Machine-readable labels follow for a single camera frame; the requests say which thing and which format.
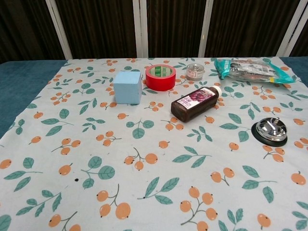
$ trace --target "floral tablecloth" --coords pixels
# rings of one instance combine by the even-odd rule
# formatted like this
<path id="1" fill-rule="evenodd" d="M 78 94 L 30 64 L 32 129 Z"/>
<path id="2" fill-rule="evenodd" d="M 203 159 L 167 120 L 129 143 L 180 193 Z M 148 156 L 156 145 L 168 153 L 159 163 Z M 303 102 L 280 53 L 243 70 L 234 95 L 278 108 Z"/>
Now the floral tablecloth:
<path id="1" fill-rule="evenodd" d="M 307 229 L 308 89 L 279 58 L 252 60 L 296 82 L 221 81 L 210 58 L 69 60 L 0 140 L 0 231 Z M 185 79 L 190 63 L 202 81 Z M 154 64 L 176 68 L 173 89 L 146 87 Z M 124 70 L 141 71 L 139 105 L 115 102 Z M 214 108 L 173 117 L 172 101 L 213 85 Z M 285 146 L 251 134 L 266 117 L 286 124 Z"/>

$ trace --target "red tape roll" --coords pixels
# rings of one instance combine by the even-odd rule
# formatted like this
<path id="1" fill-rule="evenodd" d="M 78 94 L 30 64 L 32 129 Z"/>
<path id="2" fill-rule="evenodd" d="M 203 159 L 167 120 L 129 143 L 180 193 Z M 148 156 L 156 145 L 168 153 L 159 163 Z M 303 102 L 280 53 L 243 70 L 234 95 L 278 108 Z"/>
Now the red tape roll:
<path id="1" fill-rule="evenodd" d="M 169 90 L 175 85 L 176 70 L 168 65 L 158 64 L 145 70 L 146 85 L 153 90 Z"/>

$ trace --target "white cap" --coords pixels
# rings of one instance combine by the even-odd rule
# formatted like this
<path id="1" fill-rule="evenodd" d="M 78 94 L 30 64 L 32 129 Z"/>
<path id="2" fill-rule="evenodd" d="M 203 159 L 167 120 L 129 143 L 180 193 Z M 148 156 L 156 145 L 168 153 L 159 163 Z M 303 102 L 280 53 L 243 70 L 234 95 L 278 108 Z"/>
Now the white cap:
<path id="1" fill-rule="evenodd" d="M 221 96 L 222 92 L 221 92 L 220 87 L 218 87 L 218 86 L 212 86 L 212 88 L 215 88 L 215 89 L 218 91 L 218 97 Z"/>

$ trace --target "brown plastic bottle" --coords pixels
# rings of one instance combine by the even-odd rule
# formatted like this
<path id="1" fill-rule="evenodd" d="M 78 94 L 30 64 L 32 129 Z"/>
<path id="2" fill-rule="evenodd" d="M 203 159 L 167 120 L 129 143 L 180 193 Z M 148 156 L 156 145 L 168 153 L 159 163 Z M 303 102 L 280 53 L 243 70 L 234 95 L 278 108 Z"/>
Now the brown plastic bottle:
<path id="1" fill-rule="evenodd" d="M 188 122 L 213 107 L 220 95 L 220 87 L 202 87 L 173 101 L 171 112 L 179 120 Z"/>

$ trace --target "blue cube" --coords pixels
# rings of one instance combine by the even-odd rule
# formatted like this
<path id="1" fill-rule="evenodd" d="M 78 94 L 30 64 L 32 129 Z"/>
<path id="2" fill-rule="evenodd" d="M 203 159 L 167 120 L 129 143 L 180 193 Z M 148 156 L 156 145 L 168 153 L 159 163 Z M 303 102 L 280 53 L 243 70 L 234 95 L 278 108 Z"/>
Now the blue cube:
<path id="1" fill-rule="evenodd" d="M 120 71 L 113 84 L 117 103 L 140 103 L 142 94 L 140 71 Z"/>

